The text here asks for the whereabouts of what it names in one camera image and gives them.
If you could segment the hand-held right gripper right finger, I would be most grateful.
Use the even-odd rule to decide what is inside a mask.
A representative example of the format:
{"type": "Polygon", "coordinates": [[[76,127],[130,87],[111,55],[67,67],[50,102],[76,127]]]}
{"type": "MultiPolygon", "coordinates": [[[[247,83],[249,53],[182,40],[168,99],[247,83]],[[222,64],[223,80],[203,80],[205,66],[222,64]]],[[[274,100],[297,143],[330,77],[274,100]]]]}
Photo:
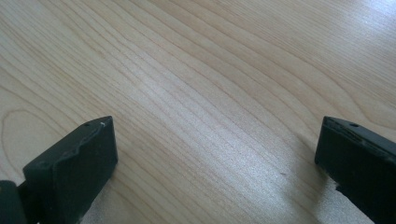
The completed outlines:
{"type": "Polygon", "coordinates": [[[396,143],[348,120],[325,117],[315,164],[375,224],[396,224],[396,143]]]}

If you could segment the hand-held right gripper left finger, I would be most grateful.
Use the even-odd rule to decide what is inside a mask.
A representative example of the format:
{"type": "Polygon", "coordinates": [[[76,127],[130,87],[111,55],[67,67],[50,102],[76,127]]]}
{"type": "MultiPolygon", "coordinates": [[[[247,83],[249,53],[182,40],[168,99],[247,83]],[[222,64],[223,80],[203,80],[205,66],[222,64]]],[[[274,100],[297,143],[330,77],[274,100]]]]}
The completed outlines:
{"type": "Polygon", "coordinates": [[[118,162],[113,118],[88,121],[23,167],[29,224],[77,224],[118,162]]]}

